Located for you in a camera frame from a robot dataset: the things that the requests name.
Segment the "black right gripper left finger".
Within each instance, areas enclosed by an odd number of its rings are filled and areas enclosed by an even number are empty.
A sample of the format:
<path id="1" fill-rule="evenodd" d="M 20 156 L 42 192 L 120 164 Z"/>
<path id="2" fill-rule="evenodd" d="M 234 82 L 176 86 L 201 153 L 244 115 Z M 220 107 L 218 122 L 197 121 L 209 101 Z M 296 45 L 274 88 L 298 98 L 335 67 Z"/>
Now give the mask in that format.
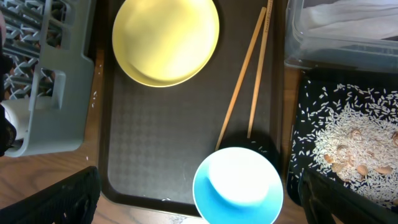
<path id="1" fill-rule="evenodd" d="M 91 223 L 101 179 L 89 166 L 46 189 L 1 209 L 1 223 Z"/>

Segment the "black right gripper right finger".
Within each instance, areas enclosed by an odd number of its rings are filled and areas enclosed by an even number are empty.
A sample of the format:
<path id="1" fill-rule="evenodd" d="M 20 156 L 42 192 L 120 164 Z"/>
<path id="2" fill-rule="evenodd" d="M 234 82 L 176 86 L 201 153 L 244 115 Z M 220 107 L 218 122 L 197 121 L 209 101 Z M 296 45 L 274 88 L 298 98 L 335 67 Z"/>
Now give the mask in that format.
<path id="1" fill-rule="evenodd" d="M 298 194 L 311 224 L 343 223 L 397 224 L 397 214 L 314 170 L 305 169 L 298 184 Z"/>

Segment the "light blue bowl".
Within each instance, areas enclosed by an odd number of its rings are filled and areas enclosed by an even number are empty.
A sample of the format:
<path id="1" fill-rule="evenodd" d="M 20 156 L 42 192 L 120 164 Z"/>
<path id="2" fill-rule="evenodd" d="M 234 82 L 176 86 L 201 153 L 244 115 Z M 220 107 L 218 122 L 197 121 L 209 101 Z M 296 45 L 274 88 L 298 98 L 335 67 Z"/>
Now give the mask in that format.
<path id="1" fill-rule="evenodd" d="M 274 223 L 284 201 L 276 168 L 243 147 L 219 149 L 203 160 L 192 191 L 195 206 L 208 223 Z"/>

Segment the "white cup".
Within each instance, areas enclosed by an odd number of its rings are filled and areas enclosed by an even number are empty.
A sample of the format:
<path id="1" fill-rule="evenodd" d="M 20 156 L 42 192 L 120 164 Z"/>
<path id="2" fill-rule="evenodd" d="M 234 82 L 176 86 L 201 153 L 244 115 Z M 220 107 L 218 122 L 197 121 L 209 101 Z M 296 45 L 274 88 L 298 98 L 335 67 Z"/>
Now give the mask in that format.
<path id="1" fill-rule="evenodd" d="M 6 119 L 16 129 L 16 140 L 24 139 L 29 128 L 29 99 L 4 100 L 1 105 Z"/>

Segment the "white paper napkin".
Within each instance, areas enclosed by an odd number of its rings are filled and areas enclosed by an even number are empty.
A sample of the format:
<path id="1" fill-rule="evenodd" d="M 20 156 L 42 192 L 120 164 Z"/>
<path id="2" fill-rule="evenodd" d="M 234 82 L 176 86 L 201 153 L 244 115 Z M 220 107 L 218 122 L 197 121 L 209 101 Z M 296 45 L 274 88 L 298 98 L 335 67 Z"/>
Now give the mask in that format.
<path id="1" fill-rule="evenodd" d="M 348 0 L 302 9 L 305 30 L 365 39 L 397 36 L 397 0 Z"/>

